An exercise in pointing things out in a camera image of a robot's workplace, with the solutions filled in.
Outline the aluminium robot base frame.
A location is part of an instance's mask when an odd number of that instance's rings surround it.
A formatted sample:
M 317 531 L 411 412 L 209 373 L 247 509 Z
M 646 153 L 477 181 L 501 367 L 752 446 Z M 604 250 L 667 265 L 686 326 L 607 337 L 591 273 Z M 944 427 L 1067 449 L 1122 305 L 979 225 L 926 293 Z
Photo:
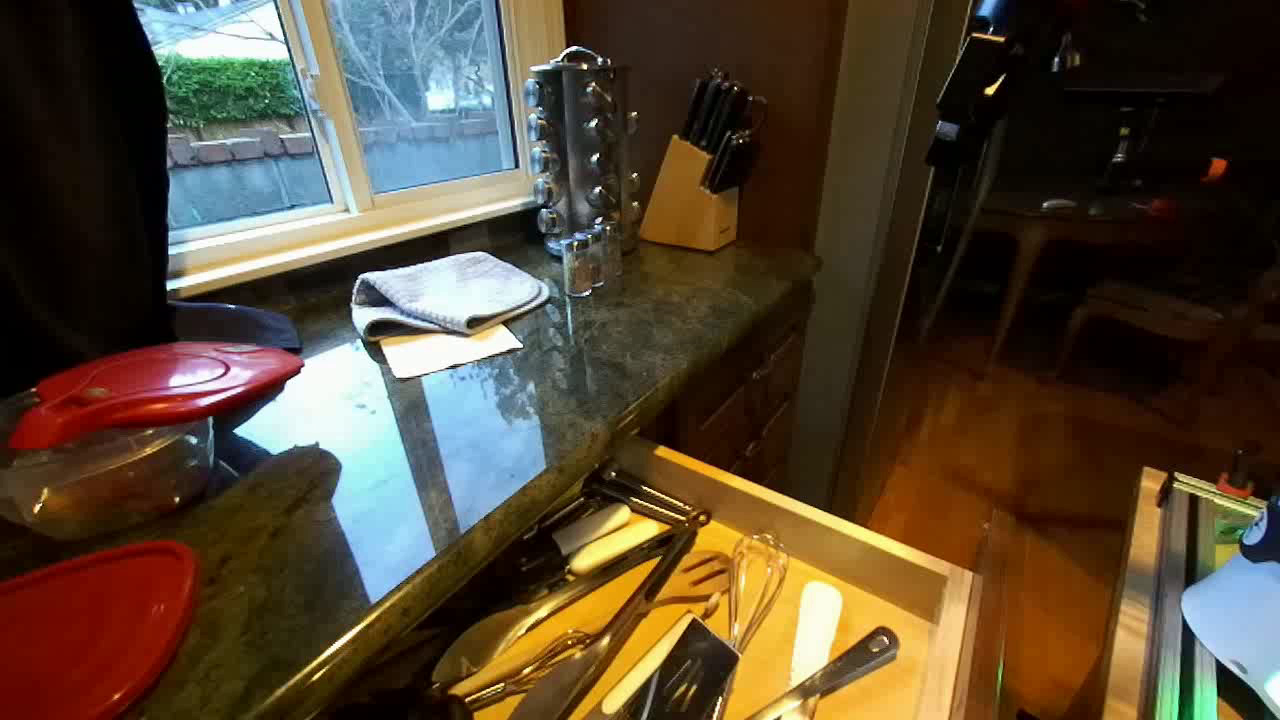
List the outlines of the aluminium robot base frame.
M 1276 504 L 1145 469 L 1103 720 L 1280 720 Z

